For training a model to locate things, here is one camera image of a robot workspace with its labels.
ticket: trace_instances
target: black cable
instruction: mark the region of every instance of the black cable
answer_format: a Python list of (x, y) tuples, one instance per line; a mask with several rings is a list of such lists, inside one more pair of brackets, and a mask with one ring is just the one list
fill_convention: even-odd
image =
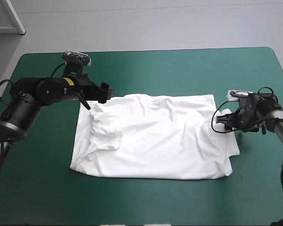
[(262, 96), (261, 94), (260, 94), (260, 91), (262, 90), (262, 89), (269, 89), (270, 91), (271, 91), (271, 95), (270, 95), (270, 97), (271, 98), (273, 98), (274, 97), (274, 91), (273, 91), (273, 89), (272, 88), (270, 88), (270, 87), (267, 87), (267, 86), (265, 86), (265, 87), (262, 87), (261, 89), (259, 89), (258, 90), (258, 95), (260, 96), (260, 97), (264, 97), (264, 96)]
[[(11, 90), (14, 90), (14, 83), (13, 83), (11, 80), (9, 80), (9, 79), (4, 79), (4, 80), (2, 80), (2, 81), (0, 82), (0, 86), (1, 86), (3, 83), (5, 83), (5, 82), (10, 82), (10, 83), (11, 83)], [(2, 96), (0, 96), (0, 102), (3, 103), (3, 104), (5, 104), (6, 106), (9, 106), (9, 104), (6, 103), (6, 102), (3, 100)]]
[(53, 71), (53, 73), (51, 74), (51, 78), (54, 76), (55, 72), (57, 71), (57, 69), (59, 69), (61, 66), (65, 65), (65, 63), (60, 64), (59, 66), (56, 67), (56, 69)]
[(223, 104), (221, 104), (221, 105), (217, 108), (217, 110), (214, 112), (214, 114), (213, 114), (212, 121), (211, 121), (211, 128), (212, 128), (212, 130), (213, 130), (214, 132), (216, 132), (216, 133), (230, 133), (230, 132), (235, 132), (235, 131), (240, 130), (240, 129), (234, 129), (234, 130), (229, 130), (229, 131), (217, 131), (217, 130), (215, 130), (214, 127), (213, 127), (213, 120), (214, 120), (215, 114), (219, 111), (219, 109), (220, 109), (223, 105), (225, 105), (225, 104), (228, 103), (228, 102), (229, 102), (229, 101), (225, 101)]

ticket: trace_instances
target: fold in fabric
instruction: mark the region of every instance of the fold in fabric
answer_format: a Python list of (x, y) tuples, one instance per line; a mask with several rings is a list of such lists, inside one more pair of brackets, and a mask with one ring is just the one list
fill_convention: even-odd
[[(168, 179), (232, 173), (229, 157), (239, 155), (239, 148), (234, 133), (211, 128), (213, 95), (131, 94), (88, 103), (89, 111), (80, 106), (73, 170), (98, 177)], [(224, 131), (222, 124), (214, 128)]]

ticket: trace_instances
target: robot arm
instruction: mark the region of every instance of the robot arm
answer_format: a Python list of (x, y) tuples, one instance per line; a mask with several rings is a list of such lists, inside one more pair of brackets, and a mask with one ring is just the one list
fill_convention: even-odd
[[(229, 100), (239, 101), (239, 108), (234, 113), (217, 116), (216, 123), (224, 124), (226, 132), (236, 130), (257, 132), (259, 128), (262, 128), (263, 134), (266, 134), (266, 130), (275, 132), (283, 144), (283, 108), (273, 91), (271, 93), (260, 93), (260, 91), (261, 89), (257, 93), (229, 91)], [(281, 167), (283, 190), (283, 162)]]
[(44, 106), (56, 102), (79, 100), (88, 110), (87, 100), (105, 103), (114, 93), (107, 83), (99, 87), (83, 73), (83, 67), (91, 64), (88, 55), (65, 51), (66, 60), (60, 78), (22, 78), (12, 86), (11, 102), (0, 116), (0, 139), (14, 143), (26, 137), (29, 129)]

